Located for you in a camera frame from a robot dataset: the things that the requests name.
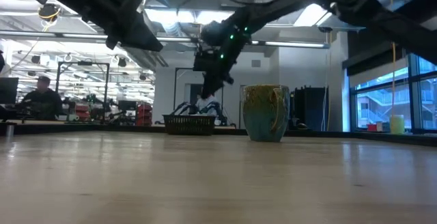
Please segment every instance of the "cap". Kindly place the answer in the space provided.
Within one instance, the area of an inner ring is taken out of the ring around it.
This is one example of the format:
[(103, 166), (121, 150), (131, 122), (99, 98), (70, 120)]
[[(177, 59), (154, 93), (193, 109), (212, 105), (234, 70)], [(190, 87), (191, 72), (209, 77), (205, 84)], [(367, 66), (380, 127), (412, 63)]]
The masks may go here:
[(47, 76), (38, 77), (38, 81), (42, 81), (42, 82), (50, 84), (50, 78), (48, 78)]

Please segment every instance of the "yellow cup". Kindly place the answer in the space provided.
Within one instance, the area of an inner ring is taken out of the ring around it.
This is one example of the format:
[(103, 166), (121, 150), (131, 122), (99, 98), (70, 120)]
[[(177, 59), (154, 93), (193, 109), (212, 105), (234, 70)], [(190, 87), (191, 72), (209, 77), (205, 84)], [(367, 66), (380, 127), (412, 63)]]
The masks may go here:
[(405, 132), (405, 119), (403, 115), (392, 115), (390, 117), (390, 132), (396, 135)]

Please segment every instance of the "wicker basket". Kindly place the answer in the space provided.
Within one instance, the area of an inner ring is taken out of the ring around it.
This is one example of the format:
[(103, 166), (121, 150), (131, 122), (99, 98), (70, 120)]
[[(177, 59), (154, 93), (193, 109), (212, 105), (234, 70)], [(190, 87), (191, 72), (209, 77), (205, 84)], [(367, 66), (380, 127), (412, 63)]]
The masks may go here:
[(214, 116), (164, 115), (165, 130), (169, 135), (212, 135)]

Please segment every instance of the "window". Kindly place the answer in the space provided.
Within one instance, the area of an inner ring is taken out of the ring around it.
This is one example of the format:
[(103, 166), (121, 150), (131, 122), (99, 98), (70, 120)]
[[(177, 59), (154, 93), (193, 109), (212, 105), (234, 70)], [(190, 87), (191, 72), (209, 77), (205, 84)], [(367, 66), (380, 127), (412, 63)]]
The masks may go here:
[(358, 93), (357, 126), (366, 128), (368, 124), (389, 122), (391, 114), (403, 115), (405, 128), (411, 128), (410, 90), (408, 85), (399, 85), (395, 89), (395, 105), (392, 111), (393, 92), (391, 87)]
[(419, 74), (426, 74), (437, 70), (437, 66), (419, 57)]
[(424, 129), (437, 129), (437, 79), (421, 81), (421, 119)]
[[(400, 80), (400, 79), (404, 79), (404, 78), (408, 78), (408, 68), (407, 67), (395, 71), (395, 81)], [(356, 89), (360, 90), (360, 89), (366, 88), (366, 87), (373, 87), (373, 86), (379, 85), (379, 84), (390, 83), (392, 80), (393, 80), (393, 73), (388, 73), (388, 74), (380, 76), (376, 79), (370, 80), (366, 83), (357, 85)]]

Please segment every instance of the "teal mug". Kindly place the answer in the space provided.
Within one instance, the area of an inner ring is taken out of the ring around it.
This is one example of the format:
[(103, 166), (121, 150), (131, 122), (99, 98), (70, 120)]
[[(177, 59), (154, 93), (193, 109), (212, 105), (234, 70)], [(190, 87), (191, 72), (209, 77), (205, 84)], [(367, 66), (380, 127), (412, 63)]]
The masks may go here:
[(250, 85), (243, 92), (243, 120), (251, 140), (280, 142), (290, 114), (288, 87)]

